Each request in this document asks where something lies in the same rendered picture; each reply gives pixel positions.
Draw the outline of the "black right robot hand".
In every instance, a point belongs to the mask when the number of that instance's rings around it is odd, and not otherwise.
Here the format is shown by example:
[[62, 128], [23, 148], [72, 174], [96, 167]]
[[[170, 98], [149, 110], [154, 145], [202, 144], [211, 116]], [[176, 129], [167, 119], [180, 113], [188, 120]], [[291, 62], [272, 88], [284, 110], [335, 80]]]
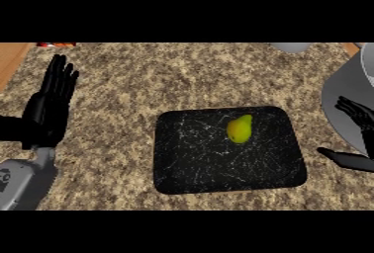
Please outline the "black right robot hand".
[[325, 147], [316, 149], [340, 168], [374, 173], [374, 110], [340, 96], [334, 107], [347, 114], [361, 129], [366, 155], [337, 152]]

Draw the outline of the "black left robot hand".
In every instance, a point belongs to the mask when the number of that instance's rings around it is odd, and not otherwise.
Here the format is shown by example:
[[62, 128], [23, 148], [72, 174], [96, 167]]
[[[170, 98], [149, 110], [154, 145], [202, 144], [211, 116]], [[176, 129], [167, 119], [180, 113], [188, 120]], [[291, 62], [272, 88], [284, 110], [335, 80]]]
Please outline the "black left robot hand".
[[69, 101], [78, 71], [63, 54], [52, 58], [40, 90], [32, 94], [22, 117], [0, 115], [0, 141], [22, 143], [22, 149], [55, 148], [62, 141]]

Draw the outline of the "grey pot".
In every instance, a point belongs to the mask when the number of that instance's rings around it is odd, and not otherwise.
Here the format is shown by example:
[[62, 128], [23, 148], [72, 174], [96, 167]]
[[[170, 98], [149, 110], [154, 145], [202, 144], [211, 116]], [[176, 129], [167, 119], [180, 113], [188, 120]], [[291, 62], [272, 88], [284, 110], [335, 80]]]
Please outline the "grey pot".
[[365, 154], [361, 129], [347, 114], [334, 107], [340, 96], [374, 110], [374, 42], [361, 47], [325, 80], [321, 89], [321, 107], [327, 120], [344, 141]]

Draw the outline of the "yellow-green pear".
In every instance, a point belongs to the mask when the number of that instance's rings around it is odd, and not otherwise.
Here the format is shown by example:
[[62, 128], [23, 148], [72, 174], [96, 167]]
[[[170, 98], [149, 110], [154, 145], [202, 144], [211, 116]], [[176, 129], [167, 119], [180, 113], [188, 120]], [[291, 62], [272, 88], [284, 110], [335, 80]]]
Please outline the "yellow-green pear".
[[244, 115], [232, 120], [226, 126], [227, 138], [233, 143], [244, 143], [251, 137], [253, 116]]

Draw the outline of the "black marbled tray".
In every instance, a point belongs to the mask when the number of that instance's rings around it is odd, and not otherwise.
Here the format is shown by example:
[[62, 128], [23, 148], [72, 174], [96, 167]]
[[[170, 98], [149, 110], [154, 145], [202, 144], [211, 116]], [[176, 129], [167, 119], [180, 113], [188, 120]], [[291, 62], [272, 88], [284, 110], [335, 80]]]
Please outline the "black marbled tray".
[[[227, 138], [227, 123], [253, 117], [251, 137]], [[158, 115], [154, 185], [167, 195], [300, 186], [307, 166], [287, 112], [275, 106], [167, 111]]]

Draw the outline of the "red and orange packet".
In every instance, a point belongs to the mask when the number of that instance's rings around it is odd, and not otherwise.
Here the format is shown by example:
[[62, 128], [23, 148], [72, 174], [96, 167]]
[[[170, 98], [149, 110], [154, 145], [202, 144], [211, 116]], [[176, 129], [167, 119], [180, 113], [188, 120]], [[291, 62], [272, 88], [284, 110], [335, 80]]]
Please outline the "red and orange packet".
[[75, 42], [37, 42], [38, 47], [75, 47]]

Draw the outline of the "pale grey rounded object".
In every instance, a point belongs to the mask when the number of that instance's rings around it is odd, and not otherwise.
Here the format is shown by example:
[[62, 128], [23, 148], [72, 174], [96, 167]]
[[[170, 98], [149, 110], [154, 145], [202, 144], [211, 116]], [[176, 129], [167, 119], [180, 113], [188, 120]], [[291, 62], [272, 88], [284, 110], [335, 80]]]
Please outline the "pale grey rounded object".
[[309, 42], [272, 42], [270, 46], [288, 53], [298, 53], [309, 49]]

